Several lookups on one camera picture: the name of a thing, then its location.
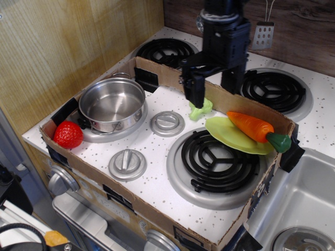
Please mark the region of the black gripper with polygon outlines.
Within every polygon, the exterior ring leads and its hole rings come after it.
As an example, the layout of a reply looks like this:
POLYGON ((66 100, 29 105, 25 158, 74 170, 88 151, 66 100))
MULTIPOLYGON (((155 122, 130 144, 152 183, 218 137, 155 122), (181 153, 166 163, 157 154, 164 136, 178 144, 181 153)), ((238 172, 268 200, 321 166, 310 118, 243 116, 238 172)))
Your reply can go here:
POLYGON ((181 61, 185 97, 199 109, 205 99, 205 77, 222 72, 221 87, 231 94, 240 90, 251 28, 241 15, 202 15, 201 20, 202 50, 181 61))

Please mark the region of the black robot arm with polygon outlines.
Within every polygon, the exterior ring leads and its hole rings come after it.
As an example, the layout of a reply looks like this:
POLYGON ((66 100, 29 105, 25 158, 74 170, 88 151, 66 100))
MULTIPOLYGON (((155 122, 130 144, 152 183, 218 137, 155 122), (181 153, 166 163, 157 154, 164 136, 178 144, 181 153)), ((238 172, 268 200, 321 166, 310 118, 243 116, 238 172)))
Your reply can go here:
POLYGON ((221 73, 221 86, 239 91, 248 60, 251 24, 243 15, 245 1, 205 1, 200 12, 203 22, 202 50, 180 62, 180 83, 195 107, 205 98, 205 79, 221 73))

